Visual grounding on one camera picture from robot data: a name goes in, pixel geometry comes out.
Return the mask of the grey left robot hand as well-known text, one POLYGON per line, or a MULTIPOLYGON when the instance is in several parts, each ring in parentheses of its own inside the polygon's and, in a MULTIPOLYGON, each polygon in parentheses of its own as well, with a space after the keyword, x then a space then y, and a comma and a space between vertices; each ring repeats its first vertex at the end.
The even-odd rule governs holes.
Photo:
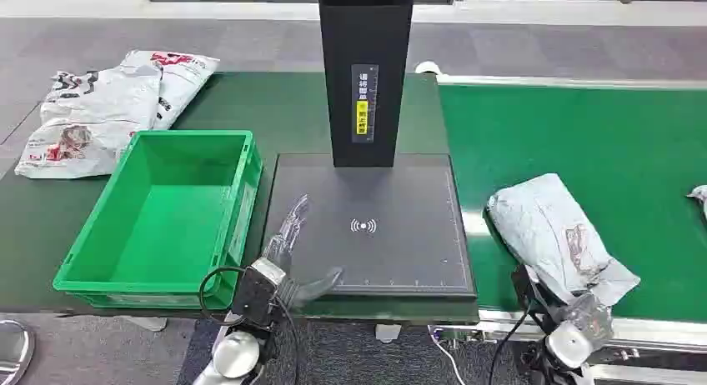
POLYGON ((322 278, 301 283, 291 275, 293 250, 306 222, 308 194, 303 194, 285 215, 279 230, 267 241, 260 258, 253 265, 274 286, 275 295, 286 308, 302 308, 322 297, 340 283, 344 270, 332 267, 322 278))

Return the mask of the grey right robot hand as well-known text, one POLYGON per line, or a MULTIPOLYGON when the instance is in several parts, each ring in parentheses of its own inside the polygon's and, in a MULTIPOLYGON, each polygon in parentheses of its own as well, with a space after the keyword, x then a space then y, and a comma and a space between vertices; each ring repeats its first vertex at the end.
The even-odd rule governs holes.
POLYGON ((586 292, 569 305, 561 307, 558 318, 579 329, 594 351, 614 337, 611 308, 605 306, 594 293, 586 292))

